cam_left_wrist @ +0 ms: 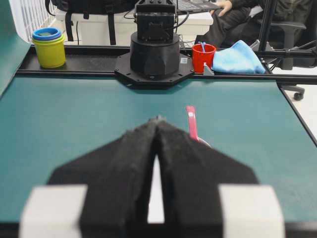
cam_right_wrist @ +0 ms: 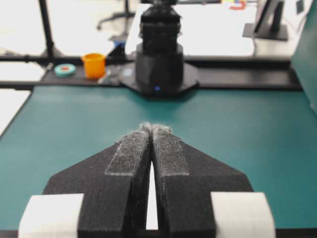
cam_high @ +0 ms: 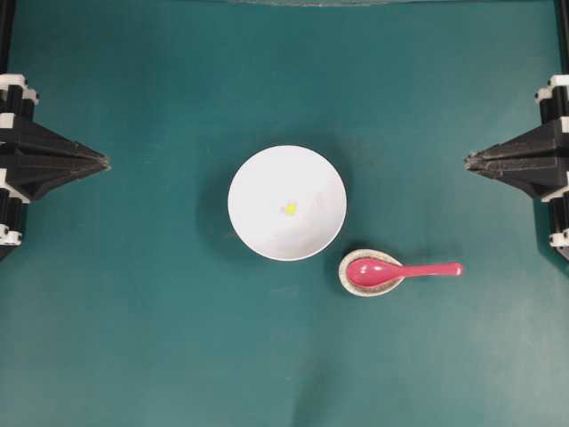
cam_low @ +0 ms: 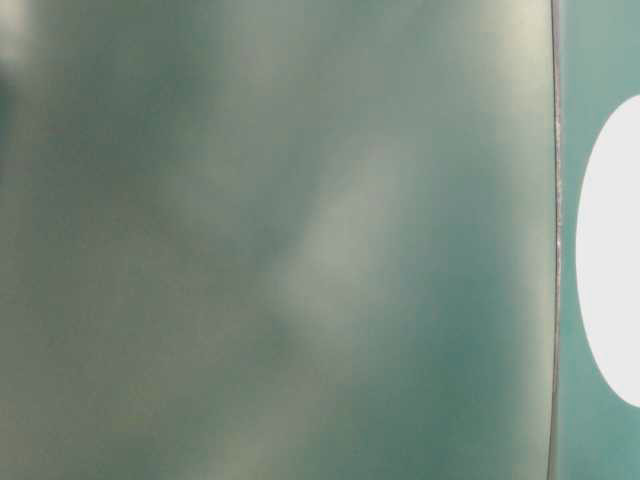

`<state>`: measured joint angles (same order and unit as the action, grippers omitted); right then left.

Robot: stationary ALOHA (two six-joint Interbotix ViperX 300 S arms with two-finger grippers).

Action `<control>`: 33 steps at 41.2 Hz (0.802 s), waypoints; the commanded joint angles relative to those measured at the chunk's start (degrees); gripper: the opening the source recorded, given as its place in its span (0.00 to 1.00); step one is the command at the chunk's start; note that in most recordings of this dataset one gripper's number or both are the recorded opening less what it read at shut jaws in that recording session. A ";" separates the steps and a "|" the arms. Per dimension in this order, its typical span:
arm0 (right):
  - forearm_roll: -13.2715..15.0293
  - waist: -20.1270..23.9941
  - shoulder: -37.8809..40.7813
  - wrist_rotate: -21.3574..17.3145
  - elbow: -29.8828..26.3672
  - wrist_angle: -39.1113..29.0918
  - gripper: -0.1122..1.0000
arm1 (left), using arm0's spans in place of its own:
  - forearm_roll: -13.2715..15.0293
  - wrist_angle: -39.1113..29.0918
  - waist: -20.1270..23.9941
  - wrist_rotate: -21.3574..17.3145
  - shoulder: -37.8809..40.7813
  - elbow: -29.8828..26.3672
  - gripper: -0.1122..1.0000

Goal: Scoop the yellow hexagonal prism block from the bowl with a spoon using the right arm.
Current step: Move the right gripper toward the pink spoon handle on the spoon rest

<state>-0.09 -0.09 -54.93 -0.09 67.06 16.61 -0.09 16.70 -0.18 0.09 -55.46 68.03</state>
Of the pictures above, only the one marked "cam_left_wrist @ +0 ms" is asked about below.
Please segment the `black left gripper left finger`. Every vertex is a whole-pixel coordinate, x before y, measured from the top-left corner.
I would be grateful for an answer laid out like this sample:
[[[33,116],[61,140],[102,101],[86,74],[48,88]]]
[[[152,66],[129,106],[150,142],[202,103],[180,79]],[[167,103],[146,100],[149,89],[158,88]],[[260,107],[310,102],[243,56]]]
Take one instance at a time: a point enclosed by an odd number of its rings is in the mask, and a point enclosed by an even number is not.
[[[80,216],[85,238],[127,238],[147,224],[157,123],[150,121],[56,168],[49,185],[88,186]]]

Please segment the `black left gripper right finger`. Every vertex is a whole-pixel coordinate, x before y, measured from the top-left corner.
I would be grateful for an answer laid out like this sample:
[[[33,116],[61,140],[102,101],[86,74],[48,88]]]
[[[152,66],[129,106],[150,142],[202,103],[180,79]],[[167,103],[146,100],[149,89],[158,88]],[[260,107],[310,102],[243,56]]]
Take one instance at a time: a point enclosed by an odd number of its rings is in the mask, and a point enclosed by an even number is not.
[[[223,237],[219,184],[258,184],[254,171],[165,121],[156,124],[165,223],[178,238]]]

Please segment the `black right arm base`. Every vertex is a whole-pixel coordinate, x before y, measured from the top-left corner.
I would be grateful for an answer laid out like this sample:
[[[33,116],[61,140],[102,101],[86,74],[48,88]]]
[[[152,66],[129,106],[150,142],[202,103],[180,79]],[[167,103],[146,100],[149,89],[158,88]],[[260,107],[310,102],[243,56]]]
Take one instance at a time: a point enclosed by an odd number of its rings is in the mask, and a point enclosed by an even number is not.
[[[140,0],[135,4],[137,31],[130,51],[119,56],[114,72],[132,85],[170,87],[194,74],[192,60],[181,54],[174,32],[177,8],[171,0]]]

